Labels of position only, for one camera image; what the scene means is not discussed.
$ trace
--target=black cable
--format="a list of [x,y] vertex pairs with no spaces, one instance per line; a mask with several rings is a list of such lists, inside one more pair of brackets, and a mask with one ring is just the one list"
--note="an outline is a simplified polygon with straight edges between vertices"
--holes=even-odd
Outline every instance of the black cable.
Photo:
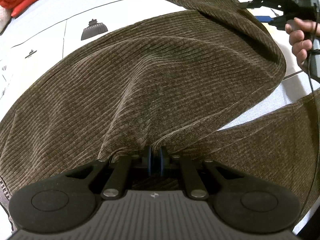
[[[312,34],[312,44],[314,44],[314,41],[315,41],[315,38],[316,38],[316,34],[317,34],[317,29],[318,29],[318,24],[320,24],[319,22],[319,19],[317,20],[316,22],[316,28],[315,28],[315,31],[314,33]],[[308,192],[308,195],[307,195],[307,198],[300,210],[300,214],[299,214],[299,217],[301,216],[308,200],[309,200],[309,197],[310,197],[310,194],[311,194],[311,190],[313,188],[313,185],[314,183],[316,182],[316,175],[317,175],[317,171],[318,171],[318,168],[319,168],[319,157],[320,157],[320,120],[319,120],[319,107],[317,105],[317,102],[316,102],[316,95],[315,95],[315,91],[313,89],[313,85],[312,85],[312,82],[311,82],[311,76],[310,76],[310,56],[312,54],[309,54],[308,55],[308,58],[307,58],[307,62],[308,62],[308,78],[309,78],[309,83],[310,83],[310,87],[311,87],[311,92],[312,92],[312,96],[313,96],[313,100],[314,100],[314,103],[316,105],[316,111],[317,111],[317,121],[318,121],[318,136],[319,136],[319,142],[318,142],[318,153],[317,153],[317,158],[316,158],[316,168],[315,168],[315,172],[314,172],[314,175],[313,175],[313,180],[312,180],[312,183],[311,183],[311,186],[310,186],[310,190]]]
[[283,78],[283,80],[286,80],[286,79],[288,79],[288,78],[291,78],[291,77],[293,77],[293,76],[295,76],[295,75],[297,75],[297,74],[299,74],[299,73],[301,73],[301,72],[304,72],[303,70],[300,70],[300,71],[297,71],[297,72],[295,72],[295,73],[292,73],[292,74],[290,74],[290,75],[288,75],[288,76],[285,76],[284,78]]
[[279,17],[280,15],[279,14],[277,14],[274,10],[272,10],[272,8],[270,8],[271,9],[271,11],[276,15],[276,17]]

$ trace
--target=striped ribbed texture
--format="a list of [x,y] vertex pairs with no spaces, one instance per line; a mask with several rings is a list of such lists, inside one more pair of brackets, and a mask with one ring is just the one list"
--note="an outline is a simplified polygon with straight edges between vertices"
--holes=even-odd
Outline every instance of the striped ribbed texture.
[[20,230],[10,240],[298,240],[289,230],[248,234],[224,224],[205,201],[182,191],[132,191],[105,201],[85,224],[58,234]]
[[15,102],[0,123],[0,176],[11,194],[148,144],[154,154],[166,145],[214,158],[305,200],[318,143],[311,97],[217,131],[281,82],[284,56],[268,31],[237,0],[168,1],[190,10],[90,42]]

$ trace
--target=gray ridged plate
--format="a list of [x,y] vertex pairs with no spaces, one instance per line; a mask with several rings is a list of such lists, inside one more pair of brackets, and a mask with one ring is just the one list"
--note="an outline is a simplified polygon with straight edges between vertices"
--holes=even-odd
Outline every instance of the gray ridged plate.
[[68,232],[37,235],[23,230],[10,240],[297,240],[290,231],[251,235],[222,223],[204,201],[182,191],[129,190],[105,201],[90,221]]

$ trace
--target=black line on sheet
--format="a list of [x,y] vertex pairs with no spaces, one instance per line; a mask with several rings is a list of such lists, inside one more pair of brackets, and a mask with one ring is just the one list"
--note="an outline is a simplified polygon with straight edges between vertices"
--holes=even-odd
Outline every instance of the black line on sheet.
[[[123,1],[123,0],[118,0],[118,1],[113,1],[113,2],[109,2],[109,3],[105,3],[105,4],[102,4],[102,5],[99,5],[99,6],[96,6],[96,7],[90,8],[90,9],[88,9],[88,10],[85,10],[85,11],[83,11],[83,12],[77,13],[77,14],[75,14],[75,15],[73,15],[73,16],[76,16],[76,15],[78,15],[78,14],[81,14],[81,13],[84,13],[84,12],[87,12],[87,11],[90,11],[90,10],[92,10],[92,9],[95,9],[95,8],[98,8],[98,7],[101,7],[101,6],[104,6],[104,5],[110,4],[110,3],[119,2],[119,1]],[[30,40],[30,39],[31,39],[31,38],[33,38],[34,36],[38,35],[39,33],[41,33],[41,32],[43,32],[43,31],[45,31],[45,30],[47,30],[47,29],[51,28],[52,26],[55,26],[56,24],[58,24],[58,23],[60,23],[60,22],[63,22],[63,21],[65,21],[65,20],[68,20],[68,19],[72,18],[73,16],[70,16],[69,18],[66,18],[66,19],[64,19],[64,20],[62,20],[62,21],[59,21],[59,22],[57,22],[57,23],[55,23],[55,24],[53,24],[53,25],[49,26],[48,28],[45,28],[44,30],[42,30],[42,31],[40,31],[40,32],[36,33],[35,35],[31,36],[29,39],[25,40],[24,42],[22,42],[22,43],[20,43],[20,44],[17,44],[17,45],[14,45],[14,46],[12,46],[11,48],[14,48],[14,47],[16,47],[16,46],[19,46],[19,45],[21,45],[21,44],[25,43],[26,41]]]
[[68,19],[66,19],[66,26],[64,27],[63,44],[62,44],[62,58],[63,58],[63,48],[64,48],[64,36],[66,36],[67,21],[68,21]]
[[293,76],[295,76],[295,75],[297,75],[297,74],[299,74],[299,73],[301,73],[301,72],[303,72],[303,70],[300,70],[300,71],[298,71],[298,72],[292,73],[292,74],[290,74],[290,75],[288,75],[288,76],[284,77],[284,79],[283,79],[283,80],[285,80],[285,79],[287,79],[287,78],[291,78],[291,77],[293,77]]

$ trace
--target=finger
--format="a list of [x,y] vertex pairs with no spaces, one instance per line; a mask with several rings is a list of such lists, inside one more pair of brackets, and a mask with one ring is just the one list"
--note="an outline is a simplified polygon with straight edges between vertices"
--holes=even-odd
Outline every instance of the finger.
[[292,32],[291,25],[288,24],[288,23],[285,25],[285,32],[286,32],[287,34],[290,34],[290,33]]
[[303,62],[307,59],[307,51],[305,49],[302,49],[298,54],[297,54],[297,63],[299,67],[303,67]]
[[[316,22],[310,20],[301,20],[299,18],[294,19],[295,23],[300,27],[304,32],[314,32],[316,28]],[[320,36],[320,26],[317,28],[317,36]]]
[[300,30],[300,26],[293,19],[292,20],[288,20],[287,24],[290,25],[291,32]]
[[306,61],[302,62],[300,66],[301,70],[308,74],[308,66],[306,66]]
[[303,41],[304,40],[304,33],[301,30],[294,31],[289,36],[289,43],[291,46],[293,46],[295,43]]
[[305,49],[306,51],[308,50],[311,50],[312,49],[312,42],[311,40],[305,40],[305,41],[300,41],[300,42],[297,42],[295,43],[293,46],[292,46],[292,53],[297,56],[298,53]]

